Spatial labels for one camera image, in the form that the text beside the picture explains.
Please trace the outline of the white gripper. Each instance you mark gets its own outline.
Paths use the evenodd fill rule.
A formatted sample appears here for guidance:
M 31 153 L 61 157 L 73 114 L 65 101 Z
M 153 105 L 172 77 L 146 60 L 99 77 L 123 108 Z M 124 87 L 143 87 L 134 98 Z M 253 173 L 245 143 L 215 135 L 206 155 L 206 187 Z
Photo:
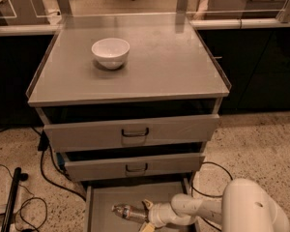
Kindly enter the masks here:
M 163 227 L 168 224 L 175 224 L 179 226 L 192 225 L 196 222 L 196 217 L 178 216 L 172 209 L 170 203 L 154 204 L 148 199 L 142 201 L 148 212 L 148 220 L 151 222 L 144 222 L 139 229 L 139 232 L 155 232 L 155 227 Z

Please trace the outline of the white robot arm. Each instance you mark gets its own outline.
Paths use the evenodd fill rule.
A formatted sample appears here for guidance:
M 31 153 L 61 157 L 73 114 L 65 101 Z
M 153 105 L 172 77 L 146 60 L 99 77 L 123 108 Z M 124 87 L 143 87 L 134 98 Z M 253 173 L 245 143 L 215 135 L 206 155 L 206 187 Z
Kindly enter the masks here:
M 167 224 L 191 225 L 204 218 L 221 226 L 221 232 L 290 232 L 282 208 L 258 184 L 235 179 L 223 191 L 220 203 L 176 194 L 169 203 L 148 205 L 148 218 L 140 232 L 154 232 Z

